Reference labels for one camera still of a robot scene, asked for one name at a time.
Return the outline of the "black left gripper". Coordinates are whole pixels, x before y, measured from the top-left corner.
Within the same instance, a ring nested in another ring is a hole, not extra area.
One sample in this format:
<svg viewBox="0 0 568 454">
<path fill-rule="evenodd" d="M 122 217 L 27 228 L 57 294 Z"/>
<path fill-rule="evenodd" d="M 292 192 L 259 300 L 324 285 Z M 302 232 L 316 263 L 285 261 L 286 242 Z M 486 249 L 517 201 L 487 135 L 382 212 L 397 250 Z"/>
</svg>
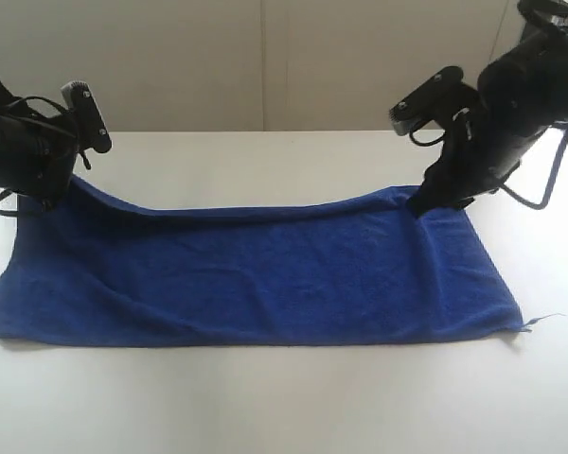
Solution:
<svg viewBox="0 0 568 454">
<path fill-rule="evenodd" d="M 32 200 L 34 211 L 53 210 L 79 151 L 79 129 L 68 110 L 44 117 L 0 109 L 0 203 L 16 195 Z"/>
</svg>

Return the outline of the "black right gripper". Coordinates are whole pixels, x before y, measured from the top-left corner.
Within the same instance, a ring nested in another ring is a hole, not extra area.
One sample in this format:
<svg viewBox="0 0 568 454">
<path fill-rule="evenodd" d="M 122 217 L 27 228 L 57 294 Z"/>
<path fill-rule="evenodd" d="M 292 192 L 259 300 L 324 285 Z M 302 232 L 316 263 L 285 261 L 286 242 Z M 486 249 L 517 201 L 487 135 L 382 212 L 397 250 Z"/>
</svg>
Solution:
<svg viewBox="0 0 568 454">
<path fill-rule="evenodd" d="M 461 210 L 506 181 L 525 154 L 525 138 L 487 116 L 462 113 L 446 130 L 439 158 L 406 207 L 414 218 L 438 208 Z"/>
</svg>

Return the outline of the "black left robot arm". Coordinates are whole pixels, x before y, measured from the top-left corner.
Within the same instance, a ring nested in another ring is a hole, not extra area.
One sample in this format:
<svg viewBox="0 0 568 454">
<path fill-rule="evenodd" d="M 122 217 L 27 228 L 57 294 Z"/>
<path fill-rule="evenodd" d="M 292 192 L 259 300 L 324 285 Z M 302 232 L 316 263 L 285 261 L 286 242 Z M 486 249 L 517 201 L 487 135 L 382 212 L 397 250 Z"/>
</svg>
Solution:
<svg viewBox="0 0 568 454">
<path fill-rule="evenodd" d="M 53 210 L 69 187 L 79 151 L 80 141 L 69 131 L 0 114 L 0 216 Z"/>
</svg>

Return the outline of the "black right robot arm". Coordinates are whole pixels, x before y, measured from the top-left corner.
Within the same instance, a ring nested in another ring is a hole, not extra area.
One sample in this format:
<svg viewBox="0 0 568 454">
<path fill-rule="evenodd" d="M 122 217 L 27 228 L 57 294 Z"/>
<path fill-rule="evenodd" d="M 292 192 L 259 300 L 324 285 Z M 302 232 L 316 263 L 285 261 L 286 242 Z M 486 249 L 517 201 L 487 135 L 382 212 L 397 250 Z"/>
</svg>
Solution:
<svg viewBox="0 0 568 454">
<path fill-rule="evenodd" d="M 446 66 L 390 111 L 399 136 L 413 138 L 431 122 L 443 130 L 439 158 L 407 201 L 416 218 L 437 208 L 462 210 L 499 190 L 533 210 L 551 199 L 568 146 L 568 2 L 521 1 L 517 9 L 535 33 L 491 62 L 475 87 L 460 67 Z M 506 182 L 549 129 L 562 137 L 541 200 L 533 202 Z"/>
</svg>

